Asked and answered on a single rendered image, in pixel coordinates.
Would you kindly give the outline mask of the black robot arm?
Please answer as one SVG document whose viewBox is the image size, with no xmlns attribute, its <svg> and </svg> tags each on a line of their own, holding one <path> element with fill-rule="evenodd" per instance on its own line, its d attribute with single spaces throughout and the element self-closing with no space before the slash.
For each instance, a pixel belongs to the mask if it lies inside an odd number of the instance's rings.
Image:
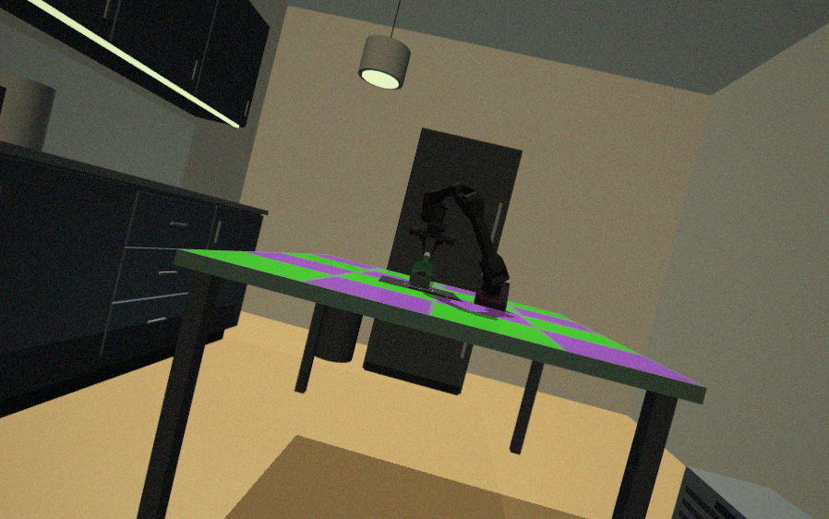
<svg viewBox="0 0 829 519">
<path fill-rule="evenodd" d="M 460 193 L 465 195 L 460 197 L 458 195 Z M 510 276 L 503 258 L 495 251 L 488 232 L 483 215 L 485 204 L 482 195 L 474 188 L 461 182 L 443 189 L 437 188 L 428 191 L 424 194 L 421 219 L 426 223 L 429 222 L 430 217 L 439 218 L 443 221 L 445 212 L 449 207 L 442 201 L 449 196 L 454 197 L 455 203 L 461 207 L 463 214 L 471 220 L 474 228 L 483 256 L 482 260 L 479 261 L 484 281 L 482 295 L 499 299 L 503 282 L 508 281 Z M 445 225 L 442 222 L 434 223 L 434 220 L 431 220 L 427 225 L 427 231 L 441 234 L 445 230 Z"/>
</svg>

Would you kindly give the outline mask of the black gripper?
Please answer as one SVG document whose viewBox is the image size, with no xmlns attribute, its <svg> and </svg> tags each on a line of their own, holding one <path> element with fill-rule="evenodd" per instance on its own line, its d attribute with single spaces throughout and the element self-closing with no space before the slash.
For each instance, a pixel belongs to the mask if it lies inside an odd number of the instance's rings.
<svg viewBox="0 0 829 519">
<path fill-rule="evenodd" d="M 434 220 L 434 223 L 439 223 L 439 222 L 443 223 L 443 221 L 439 218 L 430 217 L 429 218 L 429 223 L 430 223 L 431 220 Z M 415 236 L 419 235 L 419 239 L 422 240 L 423 255 L 425 253 L 425 246 L 426 246 L 427 236 L 437 239 L 436 242 L 435 242 L 435 245 L 434 245 L 434 247 L 431 251 L 430 257 L 433 255 L 433 253 L 435 252 L 435 250 L 438 248 L 439 245 L 443 245 L 443 242 L 445 242 L 448 245 L 453 246 L 454 240 L 455 240 L 455 237 L 452 236 L 452 235 L 443 236 L 443 235 L 435 234 L 433 232 L 422 231 L 422 230 L 420 230 L 420 227 L 416 227 L 416 226 L 411 226 L 409 232 L 410 232 L 410 235 L 415 235 Z"/>
</svg>

